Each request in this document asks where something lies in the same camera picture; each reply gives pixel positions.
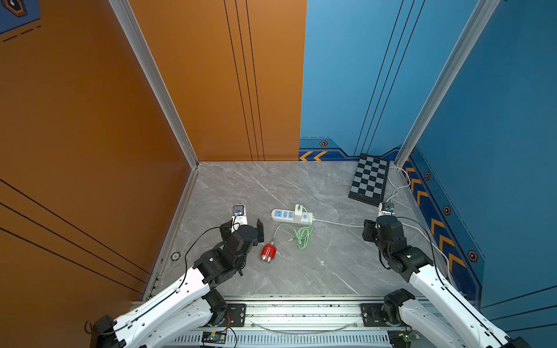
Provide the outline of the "white power strip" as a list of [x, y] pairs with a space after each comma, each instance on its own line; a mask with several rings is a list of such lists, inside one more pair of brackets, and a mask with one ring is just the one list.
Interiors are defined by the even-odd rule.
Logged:
[[271, 219], [279, 223], [292, 223], [298, 225], [312, 225], [313, 224], [313, 213], [303, 212], [303, 219], [296, 221], [294, 219], [294, 210], [280, 210], [274, 209], [271, 211]]

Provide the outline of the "white usb charger adapter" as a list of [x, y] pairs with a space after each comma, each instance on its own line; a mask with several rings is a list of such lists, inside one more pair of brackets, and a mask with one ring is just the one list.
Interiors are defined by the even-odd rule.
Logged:
[[296, 204], [294, 208], [294, 219], [300, 221], [303, 219], [304, 207], [301, 204]]

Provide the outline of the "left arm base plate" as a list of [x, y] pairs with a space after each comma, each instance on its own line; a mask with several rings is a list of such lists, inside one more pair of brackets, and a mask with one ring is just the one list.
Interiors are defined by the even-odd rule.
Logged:
[[213, 314], [209, 326], [230, 326], [232, 328], [239, 328], [245, 326], [246, 319], [246, 309], [245, 303], [231, 303], [227, 304], [226, 307], [217, 309], [216, 314]]

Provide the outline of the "left aluminium corner post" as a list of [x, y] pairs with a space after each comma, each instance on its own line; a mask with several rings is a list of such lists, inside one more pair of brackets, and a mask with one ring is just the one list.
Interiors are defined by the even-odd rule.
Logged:
[[109, 1], [120, 27], [126, 35], [130, 43], [133, 53], [141, 66], [143, 73], [149, 82], [153, 94], [158, 100], [159, 106], [163, 111], [169, 126], [180, 146], [189, 166], [196, 170], [199, 167], [199, 160], [195, 154], [194, 148], [187, 135], [184, 124], [178, 114], [176, 106], [168, 91], [165, 81], [155, 62], [155, 58], [149, 48], [149, 45], [142, 33], [139, 22], [132, 10], [129, 1], [110, 0]]

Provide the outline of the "aluminium front rail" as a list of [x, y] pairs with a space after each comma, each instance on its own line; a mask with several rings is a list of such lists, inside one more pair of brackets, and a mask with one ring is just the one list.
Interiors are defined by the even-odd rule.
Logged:
[[[430, 313], [440, 320], [431, 304], [422, 301]], [[231, 303], [245, 303], [245, 326], [209, 326], [184, 331], [163, 347], [203, 347], [204, 331], [227, 333], [225, 345], [204, 347], [392, 347], [389, 331], [414, 331], [411, 327], [365, 327], [360, 304], [379, 303], [375, 299], [320, 298], [320, 299], [232, 299]], [[425, 336], [422, 339], [435, 346]]]

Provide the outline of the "circuit board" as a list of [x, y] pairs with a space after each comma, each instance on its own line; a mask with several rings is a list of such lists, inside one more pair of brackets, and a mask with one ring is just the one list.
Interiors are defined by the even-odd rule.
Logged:
[[201, 345], [225, 345], [227, 342], [227, 333], [223, 331], [204, 331], [201, 337]]
[[414, 342], [419, 342], [422, 337], [414, 331], [389, 331], [392, 348], [411, 348]]

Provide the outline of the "red electric shaver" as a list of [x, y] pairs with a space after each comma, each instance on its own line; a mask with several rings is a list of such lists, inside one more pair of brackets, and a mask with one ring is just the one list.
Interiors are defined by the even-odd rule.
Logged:
[[261, 252], [260, 259], [263, 262], [270, 263], [276, 256], [276, 247], [273, 244], [266, 244]]

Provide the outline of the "aluminium corner post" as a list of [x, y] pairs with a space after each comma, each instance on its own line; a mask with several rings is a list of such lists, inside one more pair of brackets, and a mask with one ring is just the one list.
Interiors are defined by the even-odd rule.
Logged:
[[168, 91], [165, 81], [155, 62], [155, 58], [149, 48], [149, 45], [142, 33], [139, 22], [132, 10], [129, 1], [110, 0], [109, 1], [120, 27], [126, 35], [130, 43], [133, 53], [141, 66], [143, 73], [149, 82], [153, 94], [158, 100], [159, 106], [163, 111], [169, 126], [180, 146], [189, 166], [196, 170], [199, 167], [199, 160], [195, 154], [194, 148], [187, 135], [184, 124], [178, 114], [176, 106]]
[[395, 159], [397, 167], [401, 168], [410, 157], [412, 150], [425, 132], [445, 94], [448, 92], [499, 4], [499, 0], [481, 0], [477, 2], [397, 154]]

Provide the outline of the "left circuit board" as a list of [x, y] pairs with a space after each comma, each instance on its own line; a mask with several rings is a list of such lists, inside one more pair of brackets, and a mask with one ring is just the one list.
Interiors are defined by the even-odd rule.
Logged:
[[223, 331], [204, 331], [201, 337], [201, 345], [225, 345], [227, 342], [227, 333]]

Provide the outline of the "black grey chessboard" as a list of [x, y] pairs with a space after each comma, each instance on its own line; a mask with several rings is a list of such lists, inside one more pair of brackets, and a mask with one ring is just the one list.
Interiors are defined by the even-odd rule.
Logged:
[[389, 166], [388, 160], [361, 154], [348, 197], [378, 207], [384, 201]]

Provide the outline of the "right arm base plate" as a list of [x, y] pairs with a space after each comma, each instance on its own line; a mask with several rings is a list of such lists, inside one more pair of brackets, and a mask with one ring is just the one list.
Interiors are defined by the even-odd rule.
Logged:
[[417, 328], [421, 319], [409, 311], [403, 314], [403, 306], [392, 303], [365, 302], [360, 304], [360, 310], [365, 327]]

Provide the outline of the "right aluminium corner post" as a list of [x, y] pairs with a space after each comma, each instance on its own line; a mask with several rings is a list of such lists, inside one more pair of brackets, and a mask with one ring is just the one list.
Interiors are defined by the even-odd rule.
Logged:
[[477, 2], [397, 154], [395, 159], [397, 167], [401, 168], [410, 157], [412, 150], [425, 132], [445, 94], [448, 92], [499, 4], [499, 0], [481, 0]]

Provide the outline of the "right circuit board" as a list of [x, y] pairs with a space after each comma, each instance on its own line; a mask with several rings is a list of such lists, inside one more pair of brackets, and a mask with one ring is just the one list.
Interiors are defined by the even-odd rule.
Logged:
[[411, 348], [414, 342], [419, 342], [422, 337], [414, 331], [389, 331], [392, 348]]

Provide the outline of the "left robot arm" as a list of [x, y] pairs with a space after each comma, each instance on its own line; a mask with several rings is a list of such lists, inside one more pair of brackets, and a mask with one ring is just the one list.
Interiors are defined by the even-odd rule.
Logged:
[[242, 272], [251, 249], [264, 241], [264, 225], [241, 220], [219, 229], [222, 241], [169, 287], [126, 314], [86, 326], [91, 347], [163, 347], [179, 333], [224, 322], [227, 304], [217, 287]]

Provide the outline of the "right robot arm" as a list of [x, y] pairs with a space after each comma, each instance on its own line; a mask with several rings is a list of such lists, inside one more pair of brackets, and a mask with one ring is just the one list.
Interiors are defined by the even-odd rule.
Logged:
[[529, 347], [512, 338], [477, 310], [453, 287], [435, 261], [407, 243], [403, 224], [394, 215], [365, 220], [363, 239], [376, 245], [379, 261], [423, 294], [445, 318], [440, 320], [405, 289], [384, 297], [383, 320], [416, 329], [436, 347]]

